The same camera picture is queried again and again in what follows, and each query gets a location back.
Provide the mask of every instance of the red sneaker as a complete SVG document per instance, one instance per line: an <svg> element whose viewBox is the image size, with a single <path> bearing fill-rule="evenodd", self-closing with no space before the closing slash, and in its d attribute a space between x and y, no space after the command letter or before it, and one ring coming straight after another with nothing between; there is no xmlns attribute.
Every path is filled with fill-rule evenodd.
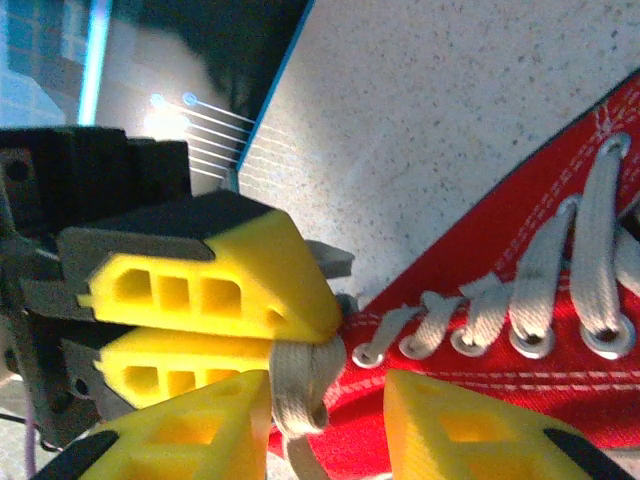
<svg viewBox="0 0 640 480"><path fill-rule="evenodd" d="M309 437L331 478L390 471L390 368L551 415L601 448L640 445L640 244L620 220L640 192L639 107L636 72L346 321L330 425Z"/></svg>

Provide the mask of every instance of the speckled countertop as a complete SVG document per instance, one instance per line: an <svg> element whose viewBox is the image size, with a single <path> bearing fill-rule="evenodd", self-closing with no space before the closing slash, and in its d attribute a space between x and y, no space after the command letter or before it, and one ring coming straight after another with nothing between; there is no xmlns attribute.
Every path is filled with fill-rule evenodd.
<svg viewBox="0 0 640 480"><path fill-rule="evenodd" d="M366 302L638 67L640 2L317 0L240 174Z"/></svg>

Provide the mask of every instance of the yellow 3d-printed part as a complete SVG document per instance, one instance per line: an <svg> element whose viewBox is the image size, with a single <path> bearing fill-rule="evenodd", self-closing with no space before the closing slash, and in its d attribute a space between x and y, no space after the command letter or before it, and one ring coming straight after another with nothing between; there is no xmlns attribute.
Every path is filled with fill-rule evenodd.
<svg viewBox="0 0 640 480"><path fill-rule="evenodd" d="M232 337L323 343L341 314L291 218L272 210L209 239L211 262L115 253L89 281L95 318Z"/></svg>
<svg viewBox="0 0 640 480"><path fill-rule="evenodd" d="M105 383L136 408L238 372L268 370L272 341L139 327L100 350Z"/></svg>
<svg viewBox="0 0 640 480"><path fill-rule="evenodd" d="M384 421L394 480L591 478L543 433L573 427L416 373L389 371Z"/></svg>
<svg viewBox="0 0 640 480"><path fill-rule="evenodd" d="M119 435L81 480L263 480L268 373L250 371L101 426Z"/></svg>

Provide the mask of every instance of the white shoelace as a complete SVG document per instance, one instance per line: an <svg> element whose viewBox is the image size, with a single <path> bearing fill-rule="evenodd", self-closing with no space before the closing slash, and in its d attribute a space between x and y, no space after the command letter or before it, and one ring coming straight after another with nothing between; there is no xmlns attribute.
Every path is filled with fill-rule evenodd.
<svg viewBox="0 0 640 480"><path fill-rule="evenodd" d="M424 292L420 307L388 312L370 343L353 352L363 368L377 367L404 326L424 314L417 331L400 341L401 352L424 359L443 342L457 308L470 302L467 324L451 335L453 347L475 357L498 338L507 312L512 345L528 358L541 358L554 347L553 308L567 232L575 218L570 294L581 323L581 336L598 355L616 359L635 345L633 324L620 312L616 279L640 297L640 244L615 218L617 179L631 139L616 134L600 148L582 198L567 199L531 240L513 283L489 275L461 287L465 297L444 298ZM345 363L336 335L325 345L276 342L270 363L273 416L283 434L287 459L301 479L328 479L307 440L328 423L322 401Z"/></svg>

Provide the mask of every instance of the eyelet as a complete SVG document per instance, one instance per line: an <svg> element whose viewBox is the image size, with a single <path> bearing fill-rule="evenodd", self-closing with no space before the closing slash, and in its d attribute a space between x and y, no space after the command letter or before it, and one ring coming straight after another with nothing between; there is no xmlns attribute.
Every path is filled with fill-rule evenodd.
<svg viewBox="0 0 640 480"><path fill-rule="evenodd" d="M351 360L360 368L376 368L384 361L384 355L380 353L376 358L371 358L367 354L368 343L361 343L353 349Z"/></svg>
<svg viewBox="0 0 640 480"><path fill-rule="evenodd" d="M629 153L629 149L631 148L631 136L625 132L618 132L611 135L607 140L600 146L598 150L598 156L607 155L614 148L620 149L620 158L624 158Z"/></svg>
<svg viewBox="0 0 640 480"><path fill-rule="evenodd" d="M549 355L556 343L556 336L551 329L547 330L544 337L533 338L529 339L520 337L513 327L509 331L509 341L511 342L511 345L518 351L518 353L520 353L520 355L526 358L544 358Z"/></svg>
<svg viewBox="0 0 640 480"><path fill-rule="evenodd" d="M424 350L416 350L411 346L412 340L413 335L407 335L402 340L400 340L400 343L398 343L400 353L402 353L409 360L424 360L433 353L433 351L426 348Z"/></svg>
<svg viewBox="0 0 640 480"><path fill-rule="evenodd" d="M560 203L560 205L558 205L558 210L556 210L556 217L564 215L564 213L569 209L570 206L574 206L577 209L580 205L581 200L582 195L580 195L579 193L569 195Z"/></svg>
<svg viewBox="0 0 640 480"><path fill-rule="evenodd" d="M464 333L464 327L454 330L451 334L451 346L456 352L461 353L465 357L479 357L484 355L487 351L487 347L481 347L480 345L467 345L462 341L462 335Z"/></svg>
<svg viewBox="0 0 640 480"><path fill-rule="evenodd" d="M626 315L620 314L618 319L618 331L610 340L598 338L598 335L580 325L580 336L589 350L607 360L616 360L631 351L636 343L636 329Z"/></svg>

